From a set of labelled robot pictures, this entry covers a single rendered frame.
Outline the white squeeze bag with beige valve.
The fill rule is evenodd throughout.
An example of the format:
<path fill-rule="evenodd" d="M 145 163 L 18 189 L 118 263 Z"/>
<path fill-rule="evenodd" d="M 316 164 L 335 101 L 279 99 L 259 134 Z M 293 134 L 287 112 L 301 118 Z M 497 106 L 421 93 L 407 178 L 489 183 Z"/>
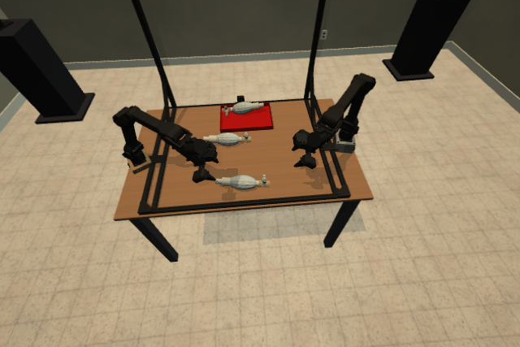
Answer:
<path fill-rule="evenodd" d="M 216 184 L 231 186 L 239 190 L 253 189 L 255 186 L 270 188 L 270 181 L 267 180 L 266 175 L 262 175 L 261 180 L 255 180 L 253 177 L 245 175 L 222 177 L 222 179 L 216 179 Z"/>

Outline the red tray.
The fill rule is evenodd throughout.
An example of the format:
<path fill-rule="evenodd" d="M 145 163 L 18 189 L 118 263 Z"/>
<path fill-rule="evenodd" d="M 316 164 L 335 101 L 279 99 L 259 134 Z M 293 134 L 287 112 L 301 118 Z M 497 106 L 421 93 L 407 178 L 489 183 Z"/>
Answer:
<path fill-rule="evenodd" d="M 257 110 L 252 110 L 246 114 L 236 114 L 235 112 L 231 112 L 228 117 L 223 114 L 222 108 L 225 106 L 233 107 L 234 105 L 220 106 L 220 133 L 273 129 L 270 103 L 262 103 L 264 104 L 264 107 L 259 107 Z"/>

